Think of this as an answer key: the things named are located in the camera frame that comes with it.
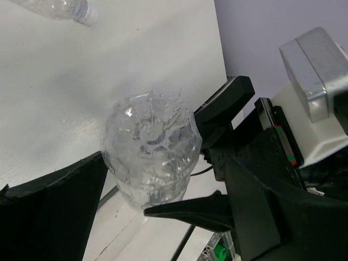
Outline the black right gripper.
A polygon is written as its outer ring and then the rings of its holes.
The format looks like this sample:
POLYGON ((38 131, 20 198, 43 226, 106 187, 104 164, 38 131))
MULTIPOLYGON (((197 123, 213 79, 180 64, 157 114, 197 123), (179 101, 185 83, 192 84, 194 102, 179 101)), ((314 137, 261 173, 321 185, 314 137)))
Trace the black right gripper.
POLYGON ((297 171, 303 162, 295 139, 283 114, 269 99, 258 99, 250 115, 237 127, 232 120, 255 91, 248 76, 229 77, 227 82, 195 112, 198 131, 203 139, 202 154, 214 170, 217 181, 224 182, 227 193, 245 189, 246 181, 237 181, 231 163, 248 167, 274 183, 300 190, 304 182, 297 171))

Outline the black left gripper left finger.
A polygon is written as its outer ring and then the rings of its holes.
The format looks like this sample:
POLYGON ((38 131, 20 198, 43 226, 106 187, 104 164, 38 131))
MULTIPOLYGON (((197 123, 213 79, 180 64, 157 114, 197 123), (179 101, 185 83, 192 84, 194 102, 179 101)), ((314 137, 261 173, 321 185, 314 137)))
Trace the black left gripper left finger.
POLYGON ((1 189, 1 260, 82 260, 108 168, 101 152, 1 189))

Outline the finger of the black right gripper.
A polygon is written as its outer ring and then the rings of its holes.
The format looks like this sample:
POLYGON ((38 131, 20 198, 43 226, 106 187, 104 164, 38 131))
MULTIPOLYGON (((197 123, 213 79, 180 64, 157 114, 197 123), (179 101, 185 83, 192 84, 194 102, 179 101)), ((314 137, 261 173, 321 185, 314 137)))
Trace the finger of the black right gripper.
POLYGON ((222 233, 234 229, 229 197, 218 190, 207 197, 147 208, 143 214, 146 217, 179 220, 212 232, 222 233))

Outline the clear ribbed bottle white cap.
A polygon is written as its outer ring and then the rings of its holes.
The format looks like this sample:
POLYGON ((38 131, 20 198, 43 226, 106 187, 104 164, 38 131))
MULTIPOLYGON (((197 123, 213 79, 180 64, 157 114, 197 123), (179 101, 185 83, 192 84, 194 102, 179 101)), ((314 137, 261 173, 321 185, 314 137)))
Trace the clear ribbed bottle white cap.
POLYGON ((98 10, 86 0, 22 0, 13 3, 54 20, 74 20, 86 26, 98 21, 98 10))

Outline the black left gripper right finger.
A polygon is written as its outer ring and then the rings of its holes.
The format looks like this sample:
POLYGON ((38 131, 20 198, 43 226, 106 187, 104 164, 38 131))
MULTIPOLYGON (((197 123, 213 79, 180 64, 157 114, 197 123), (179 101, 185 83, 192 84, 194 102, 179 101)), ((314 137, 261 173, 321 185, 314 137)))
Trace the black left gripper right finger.
POLYGON ((242 260, 347 260, 347 202, 226 165, 226 188, 242 260))

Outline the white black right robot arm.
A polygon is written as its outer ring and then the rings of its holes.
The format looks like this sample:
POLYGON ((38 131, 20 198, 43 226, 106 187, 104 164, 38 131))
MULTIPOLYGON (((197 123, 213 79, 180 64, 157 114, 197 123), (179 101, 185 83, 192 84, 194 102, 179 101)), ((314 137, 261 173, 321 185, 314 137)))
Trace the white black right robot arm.
POLYGON ((347 219, 347 105, 312 123, 292 86, 259 98, 238 127, 231 120, 254 95, 247 76, 227 83, 195 111, 201 153, 227 194, 147 208, 210 231, 251 229, 282 237, 300 226, 347 219))

